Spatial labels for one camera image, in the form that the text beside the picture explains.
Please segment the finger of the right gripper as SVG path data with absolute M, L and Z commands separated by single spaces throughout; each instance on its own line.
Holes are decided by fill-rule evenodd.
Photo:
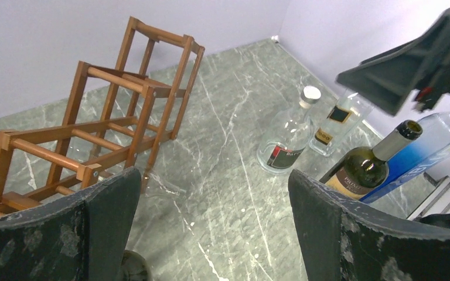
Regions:
M 339 73 L 336 82 L 395 116 L 414 90 L 415 110 L 450 94 L 450 8 L 420 37 Z

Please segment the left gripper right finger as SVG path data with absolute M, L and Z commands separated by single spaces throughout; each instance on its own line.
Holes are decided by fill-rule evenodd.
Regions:
M 309 280 L 450 280 L 450 229 L 386 214 L 299 170 L 288 191 Z

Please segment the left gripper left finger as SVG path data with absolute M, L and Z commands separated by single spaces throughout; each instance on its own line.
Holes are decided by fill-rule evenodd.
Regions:
M 115 280 L 140 187 L 132 167 L 0 218 L 0 280 Z

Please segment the green wine bottle tan label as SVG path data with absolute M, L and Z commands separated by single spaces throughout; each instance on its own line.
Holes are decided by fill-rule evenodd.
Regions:
M 361 199 L 388 177 L 388 161 L 422 135 L 421 125 L 405 120 L 372 147 L 348 151 L 319 182 L 355 200 Z

